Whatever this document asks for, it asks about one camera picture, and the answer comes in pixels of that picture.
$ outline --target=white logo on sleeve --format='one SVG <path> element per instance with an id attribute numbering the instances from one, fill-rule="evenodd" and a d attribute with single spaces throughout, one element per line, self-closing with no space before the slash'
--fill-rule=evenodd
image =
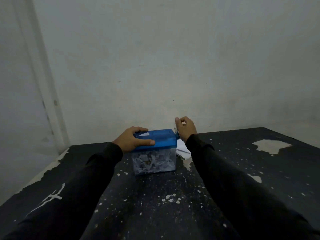
<path id="1" fill-rule="evenodd" d="M 28 213 L 28 215 L 29 215 L 31 212 L 35 211 L 36 209 L 44 206 L 44 205 L 47 204 L 49 201 L 52 201 L 53 199 L 61 200 L 62 197 L 59 196 L 59 194 L 60 194 L 61 191 L 63 190 L 64 186 L 65 186 L 65 184 L 62 184 L 62 188 L 58 191 L 58 193 L 54 194 L 54 193 L 57 191 L 57 190 L 55 190 L 52 194 L 49 194 L 48 197 L 46 197 L 46 198 L 42 201 L 43 203 L 42 203 L 40 206 L 38 206 L 37 208 L 35 208 L 34 210 L 30 211 L 30 212 Z"/>

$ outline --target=table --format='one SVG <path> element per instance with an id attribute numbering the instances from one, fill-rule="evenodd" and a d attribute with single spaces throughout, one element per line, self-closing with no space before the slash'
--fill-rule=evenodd
<path id="1" fill-rule="evenodd" d="M 222 158 L 240 170 L 261 177 L 263 187 L 304 215 L 313 227 L 320 228 L 319 148 L 266 128 L 202 133 L 199 137 L 212 143 Z M 292 146 L 272 156 L 253 145 L 263 139 Z M 60 165 L 5 202 L 0 207 L 0 237 L 105 146 L 106 143 L 71 146 Z M 188 171 L 179 157 L 175 172 L 136 177 L 132 161 L 125 155 L 97 210 L 82 239 L 214 239 L 214 232 L 237 238 L 233 226 L 210 198 L 194 164 Z"/>

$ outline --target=black sleeve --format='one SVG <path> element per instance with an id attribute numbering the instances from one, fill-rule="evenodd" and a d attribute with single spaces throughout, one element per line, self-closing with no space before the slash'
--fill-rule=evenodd
<path id="1" fill-rule="evenodd" d="M 80 239 L 111 181 L 115 165 L 121 159 L 121 148 L 108 144 L 102 153 L 91 156 L 74 178 L 52 193 L 53 197 L 41 202 L 39 206 L 42 206 L 30 212 L 4 239 Z"/>
<path id="2" fill-rule="evenodd" d="M 211 197 L 244 239 L 315 239 L 314 229 L 253 178 L 192 135 L 186 142 Z"/>

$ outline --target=blue lid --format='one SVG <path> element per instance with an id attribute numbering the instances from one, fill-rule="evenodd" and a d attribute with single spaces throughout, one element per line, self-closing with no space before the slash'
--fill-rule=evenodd
<path id="1" fill-rule="evenodd" d="M 135 133 L 134 137 L 138 139 L 144 139 L 144 140 L 148 140 L 148 139 L 154 140 L 155 145 L 139 146 L 136 149 L 134 149 L 132 152 L 146 152 L 146 151 L 177 148 L 177 138 L 172 129 L 159 129 L 159 130 L 150 130 L 148 132 L 139 132 L 139 133 Z"/>

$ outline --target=left hand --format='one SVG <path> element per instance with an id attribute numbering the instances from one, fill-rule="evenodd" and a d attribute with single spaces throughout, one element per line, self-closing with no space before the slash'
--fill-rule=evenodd
<path id="1" fill-rule="evenodd" d="M 123 153 L 131 152 L 139 146 L 153 146 L 156 144 L 154 140 L 143 140 L 134 137 L 134 133 L 147 131 L 148 129 L 142 127 L 130 127 L 115 139 L 113 143 L 118 145 Z"/>

